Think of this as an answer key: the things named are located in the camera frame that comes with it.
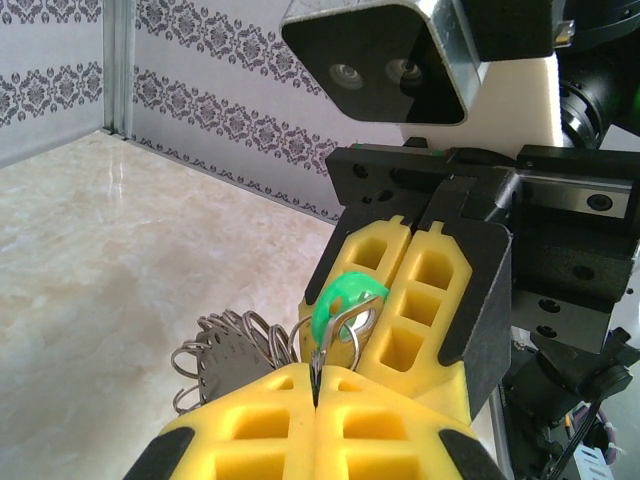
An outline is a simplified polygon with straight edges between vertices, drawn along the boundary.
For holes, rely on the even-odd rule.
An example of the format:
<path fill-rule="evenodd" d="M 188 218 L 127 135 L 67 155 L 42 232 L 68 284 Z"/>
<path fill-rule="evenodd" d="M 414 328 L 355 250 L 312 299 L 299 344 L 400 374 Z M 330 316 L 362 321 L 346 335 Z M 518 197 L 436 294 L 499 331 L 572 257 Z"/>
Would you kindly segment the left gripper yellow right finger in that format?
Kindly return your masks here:
<path fill-rule="evenodd" d="M 499 479 L 471 427 L 351 370 L 322 369 L 316 479 Z"/>

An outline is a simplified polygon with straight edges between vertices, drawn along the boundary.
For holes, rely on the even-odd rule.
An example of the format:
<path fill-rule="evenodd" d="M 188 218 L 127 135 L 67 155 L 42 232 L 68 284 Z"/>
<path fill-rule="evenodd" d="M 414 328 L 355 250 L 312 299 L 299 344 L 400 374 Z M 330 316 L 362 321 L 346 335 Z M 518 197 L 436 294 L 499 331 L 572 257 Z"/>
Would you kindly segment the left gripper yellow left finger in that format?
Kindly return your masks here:
<path fill-rule="evenodd" d="M 311 479 L 310 368 L 294 363 L 167 424 L 127 479 Z"/>

